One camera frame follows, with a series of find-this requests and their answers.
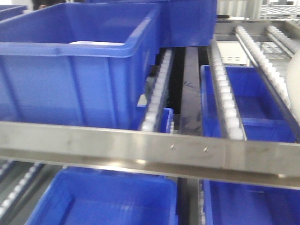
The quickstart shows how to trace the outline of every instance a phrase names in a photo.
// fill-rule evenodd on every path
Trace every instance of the metal beam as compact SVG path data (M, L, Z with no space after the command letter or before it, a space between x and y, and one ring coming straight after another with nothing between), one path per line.
M0 122L0 157L300 187L300 145Z

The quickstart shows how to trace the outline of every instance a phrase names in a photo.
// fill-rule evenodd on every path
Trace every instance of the blue crate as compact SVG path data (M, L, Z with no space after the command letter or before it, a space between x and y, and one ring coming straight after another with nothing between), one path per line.
M0 6L0 21L23 14L27 6L5 5Z
M300 190L205 180L206 225L300 225Z
M159 12L58 4L0 22L0 120L128 129L159 50Z
M86 0L86 2L160 3L161 47L208 46L217 20L217 0Z
M144 118L145 111L146 111L146 107L144 105L137 106L138 119L136 119L132 124L130 128L131 130L137 130L139 128L139 125L142 123L142 119ZM173 121L173 109L164 108L159 132L169 134L171 132L172 121Z
M280 109L253 67L226 67L248 140L295 142ZM221 137L209 66L201 67L203 135Z
M60 171L26 225L176 225L176 184L159 176Z

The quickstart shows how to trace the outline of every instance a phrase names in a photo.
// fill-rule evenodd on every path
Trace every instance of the white wall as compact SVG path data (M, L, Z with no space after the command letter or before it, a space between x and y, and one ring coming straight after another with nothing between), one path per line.
M13 5L27 5L28 9L32 10L31 0L11 0Z

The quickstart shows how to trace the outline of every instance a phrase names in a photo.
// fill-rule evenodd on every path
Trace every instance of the white object in bin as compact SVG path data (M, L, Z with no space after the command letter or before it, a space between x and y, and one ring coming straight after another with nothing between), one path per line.
M103 46L123 46L124 43L118 42L105 42L105 41L75 41L70 45L103 45Z
M288 65L285 82L292 113L300 123L300 50L296 52Z

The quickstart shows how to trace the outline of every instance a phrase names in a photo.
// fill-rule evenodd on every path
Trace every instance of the metal rack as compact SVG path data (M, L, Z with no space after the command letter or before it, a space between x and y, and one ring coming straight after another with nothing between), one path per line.
M274 41L270 39L267 31L270 25L274 25L292 39L300 39L298 26L283 21L220 21L216 27L216 38L241 42L252 64L257 67L285 113L286 120L290 122L295 134L300 134L299 125L295 124L281 89L270 81L269 74L274 72L273 66L264 65L261 57L263 53L255 50L255 42ZM237 29L239 26L250 37L246 37L241 32L242 29ZM283 37L276 40L276 46L282 44L279 46L282 48L280 54L289 59L286 50L293 53L293 49L287 44L290 43L289 39ZM161 69L158 71L148 114L141 127L146 131L0 122L0 156L10 160L1 164L1 224L24 224L56 172L67 165L177 177L182 205L186 199L187 184L192 182L194 188L189 191L194 195L198 192L200 206L203 206L203 194L197 186L199 179L300 188L300 144L248 142L200 136L199 61L207 58L207 55L203 53L203 48L189 47L185 49L184 57L178 135L149 132L155 130L162 102L167 95L172 50L164 53ZM218 57L214 58L210 54L209 58L213 66L218 66ZM197 202L191 204L191 210L195 210ZM205 222L203 216L191 218L187 209L182 209L182 214L188 219L180 221L180 224Z

